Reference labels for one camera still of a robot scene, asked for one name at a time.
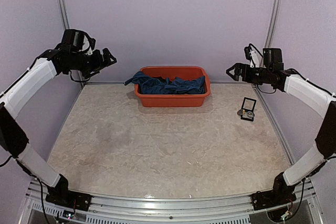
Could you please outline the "dark blue t-shirt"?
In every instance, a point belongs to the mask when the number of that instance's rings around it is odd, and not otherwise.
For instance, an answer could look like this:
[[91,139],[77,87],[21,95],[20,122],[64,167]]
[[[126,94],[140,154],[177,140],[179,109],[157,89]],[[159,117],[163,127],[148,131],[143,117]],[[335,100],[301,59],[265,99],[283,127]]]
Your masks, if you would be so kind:
[[204,94],[205,76],[194,80],[183,80],[176,77],[174,80],[162,77],[150,77],[138,71],[132,78],[124,82],[124,85],[137,84],[141,94],[148,95],[182,95],[182,94]]

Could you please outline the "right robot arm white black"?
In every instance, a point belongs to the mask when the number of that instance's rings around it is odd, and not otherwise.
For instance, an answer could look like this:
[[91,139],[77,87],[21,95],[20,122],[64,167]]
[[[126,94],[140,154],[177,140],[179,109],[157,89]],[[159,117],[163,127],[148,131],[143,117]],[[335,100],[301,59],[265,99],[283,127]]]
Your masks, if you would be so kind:
[[247,46],[244,52],[250,63],[234,64],[226,70],[227,75],[256,86],[269,84],[274,90],[297,98],[323,120],[312,148],[275,178],[268,199],[273,205],[279,205],[289,199],[299,182],[335,157],[335,95],[304,78],[297,70],[285,69],[279,48],[264,48],[259,52]]

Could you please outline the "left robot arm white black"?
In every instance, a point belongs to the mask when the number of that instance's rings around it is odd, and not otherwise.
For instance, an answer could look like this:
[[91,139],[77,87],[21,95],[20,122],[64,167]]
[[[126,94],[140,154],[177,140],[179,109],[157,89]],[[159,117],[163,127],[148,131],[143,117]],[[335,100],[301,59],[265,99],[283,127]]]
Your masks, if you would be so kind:
[[33,64],[1,93],[1,147],[22,167],[43,182],[51,197],[66,206],[73,201],[67,179],[51,168],[33,149],[16,122],[22,108],[48,81],[59,74],[81,72],[89,80],[102,69],[117,63],[109,49],[98,50],[85,31],[66,29],[61,42],[38,56]]

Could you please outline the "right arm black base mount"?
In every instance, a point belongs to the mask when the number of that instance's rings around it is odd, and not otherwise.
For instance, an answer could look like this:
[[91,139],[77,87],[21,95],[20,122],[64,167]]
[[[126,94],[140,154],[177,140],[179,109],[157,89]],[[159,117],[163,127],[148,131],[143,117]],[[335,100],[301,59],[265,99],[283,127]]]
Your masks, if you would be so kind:
[[280,195],[276,197],[272,190],[258,191],[251,195],[252,205],[254,210],[262,210],[291,203],[297,200],[295,194]]

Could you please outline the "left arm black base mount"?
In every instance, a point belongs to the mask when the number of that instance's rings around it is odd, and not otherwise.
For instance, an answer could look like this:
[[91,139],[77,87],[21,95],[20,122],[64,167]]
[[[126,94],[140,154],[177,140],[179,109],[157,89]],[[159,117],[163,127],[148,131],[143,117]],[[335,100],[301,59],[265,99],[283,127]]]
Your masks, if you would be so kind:
[[90,194],[70,191],[65,199],[57,198],[47,194],[46,201],[58,206],[71,208],[74,210],[88,211],[92,196]]

